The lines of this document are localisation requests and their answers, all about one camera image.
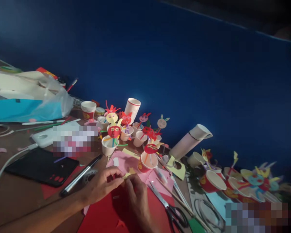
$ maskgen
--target blue paper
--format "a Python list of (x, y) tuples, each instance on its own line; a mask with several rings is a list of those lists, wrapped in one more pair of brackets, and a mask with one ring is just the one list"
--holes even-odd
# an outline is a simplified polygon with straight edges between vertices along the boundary
[(0, 122), (50, 121), (62, 118), (60, 102), (42, 100), (6, 99), (0, 100)]

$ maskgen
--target white plastic bag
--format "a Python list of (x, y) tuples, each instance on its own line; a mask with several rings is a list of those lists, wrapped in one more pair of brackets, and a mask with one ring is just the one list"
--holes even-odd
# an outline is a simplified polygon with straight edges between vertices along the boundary
[(67, 116), (73, 108), (73, 98), (51, 76), (43, 85), (34, 84), (28, 78), (0, 72), (0, 91), (15, 91), (33, 97), (0, 100), (0, 122), (49, 121)]

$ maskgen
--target hand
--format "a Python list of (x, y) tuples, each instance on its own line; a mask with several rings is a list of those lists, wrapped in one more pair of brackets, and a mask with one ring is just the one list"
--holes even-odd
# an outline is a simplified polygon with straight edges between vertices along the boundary
[(151, 226), (151, 214), (148, 204), (148, 194), (147, 187), (145, 183), (143, 183), (137, 174), (133, 174), (128, 176), (125, 181), (125, 187), (128, 192), (128, 196), (130, 199), (130, 205), (132, 211), (141, 227), (143, 226)]
[[(108, 182), (108, 177), (113, 175), (117, 178)], [(115, 166), (110, 166), (97, 172), (93, 179), (83, 189), (87, 205), (100, 201), (112, 190), (116, 189), (121, 183), (123, 183), (123, 176), (124, 173)]]

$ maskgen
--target charging cable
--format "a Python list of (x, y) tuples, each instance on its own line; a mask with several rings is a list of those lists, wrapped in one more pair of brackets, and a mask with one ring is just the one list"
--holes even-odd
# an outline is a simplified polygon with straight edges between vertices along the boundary
[(23, 153), (23, 152), (25, 152), (25, 151), (33, 150), (33, 149), (35, 149), (35, 148), (37, 148), (37, 147), (38, 147), (38, 144), (36, 144), (36, 143), (35, 143), (35, 144), (32, 144), (32, 145), (26, 147), (24, 150), (22, 150), (22, 151), (18, 152), (17, 154), (13, 155), (11, 158), (9, 158), (8, 161), (6, 161), (6, 163), (3, 165), (3, 167), (2, 167), (1, 170), (0, 170), (0, 177), (1, 177), (1, 175), (2, 175), (2, 173), (3, 173), (3, 171), (4, 171), (4, 169), (7, 167), (7, 165), (9, 164), (9, 162), (10, 162), (12, 159), (14, 159), (16, 156), (18, 156), (19, 154), (21, 154), (21, 153)]

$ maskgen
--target tape roll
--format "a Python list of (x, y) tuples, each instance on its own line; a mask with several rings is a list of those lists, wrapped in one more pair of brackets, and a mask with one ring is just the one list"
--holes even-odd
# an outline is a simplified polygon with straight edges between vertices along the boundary
[(96, 173), (97, 170), (94, 169), (91, 169), (88, 172), (86, 172), (85, 175), (83, 176), (83, 184), (88, 184)]

